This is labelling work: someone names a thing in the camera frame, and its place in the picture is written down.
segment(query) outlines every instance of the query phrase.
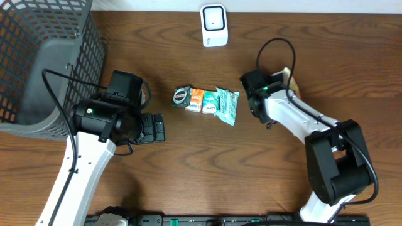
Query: gray plastic basket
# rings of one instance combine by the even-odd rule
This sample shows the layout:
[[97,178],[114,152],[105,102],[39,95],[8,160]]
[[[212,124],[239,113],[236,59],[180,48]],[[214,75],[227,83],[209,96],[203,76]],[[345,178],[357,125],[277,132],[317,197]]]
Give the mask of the gray plastic basket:
[[[42,81],[47,68],[99,83],[105,51],[91,0],[0,0],[0,131],[65,140],[65,123]],[[67,115],[97,91],[47,75]]]

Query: candy wrapper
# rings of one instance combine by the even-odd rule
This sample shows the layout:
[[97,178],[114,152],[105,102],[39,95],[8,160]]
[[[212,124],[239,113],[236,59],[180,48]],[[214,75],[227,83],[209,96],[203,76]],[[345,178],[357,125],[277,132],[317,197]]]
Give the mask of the candy wrapper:
[[219,94],[219,110],[215,113],[222,121],[234,126],[236,121],[237,100],[239,99],[238,92],[230,92],[216,88]]
[[193,89],[193,94],[191,95],[190,106],[185,109],[194,112],[201,112],[202,98],[204,97],[204,91],[201,89]]
[[202,113],[215,114],[219,108],[218,92],[205,91],[204,102],[202,104]]
[[189,106],[192,93],[193,88],[191,87],[181,87],[175,89],[175,94],[173,94],[173,100],[171,100],[171,105],[174,107]]

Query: robotic arm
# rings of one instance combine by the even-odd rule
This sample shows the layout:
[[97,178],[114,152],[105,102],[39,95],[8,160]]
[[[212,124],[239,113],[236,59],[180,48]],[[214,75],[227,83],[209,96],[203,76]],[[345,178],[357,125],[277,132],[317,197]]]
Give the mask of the robotic arm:
[[[143,84],[149,95],[145,103]],[[83,99],[73,107],[71,119],[78,152],[75,172],[58,203],[74,161],[72,143],[67,139],[62,167],[37,226],[83,225],[99,178],[116,146],[127,145],[132,153],[132,145],[165,141],[163,116],[141,113],[150,95],[148,84],[141,78],[114,71],[105,92]],[[120,216],[113,216],[113,221],[114,225],[127,225],[127,220]]]
[[[353,120],[339,122],[326,117],[289,90],[294,103],[290,102],[284,85],[288,77],[286,70],[271,77],[263,75],[260,70],[253,70],[241,77],[241,83],[251,112],[261,123],[268,122],[271,126],[272,121],[277,121],[305,144],[308,178],[313,193],[300,210],[300,218],[309,222],[331,223],[341,204],[361,193],[373,183],[373,178],[357,150],[344,142],[333,129],[319,123],[294,103],[344,132],[359,145],[370,161],[369,153],[361,128]],[[346,155],[335,159],[332,152],[343,150]]]

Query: wood grain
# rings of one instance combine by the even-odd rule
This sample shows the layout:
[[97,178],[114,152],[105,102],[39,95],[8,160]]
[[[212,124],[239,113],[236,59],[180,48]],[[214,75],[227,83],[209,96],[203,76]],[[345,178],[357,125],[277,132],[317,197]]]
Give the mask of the wood grain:
[[[163,113],[166,142],[113,157],[89,213],[120,205],[167,215],[255,215],[295,212],[307,201],[305,150],[281,125],[254,118],[239,77],[255,67],[270,38],[296,48],[303,100],[339,120],[354,119],[379,176],[375,202],[344,213],[372,225],[402,224],[402,23],[398,15],[229,13],[229,43],[204,48],[198,13],[94,12],[113,70],[135,73],[152,91],[146,112]],[[284,43],[261,58],[268,72],[291,62]],[[175,87],[240,91],[236,125],[170,106]],[[32,225],[62,162],[64,142],[0,134],[0,225]],[[371,195],[368,188],[359,199]]]

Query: white plug-in device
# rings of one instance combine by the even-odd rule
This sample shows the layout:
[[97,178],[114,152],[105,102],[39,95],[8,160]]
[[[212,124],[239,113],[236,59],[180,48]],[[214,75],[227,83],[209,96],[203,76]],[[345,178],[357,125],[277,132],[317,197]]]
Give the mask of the white plug-in device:
[[202,43],[205,47],[224,46],[227,44],[229,33],[225,6],[209,4],[201,10]]

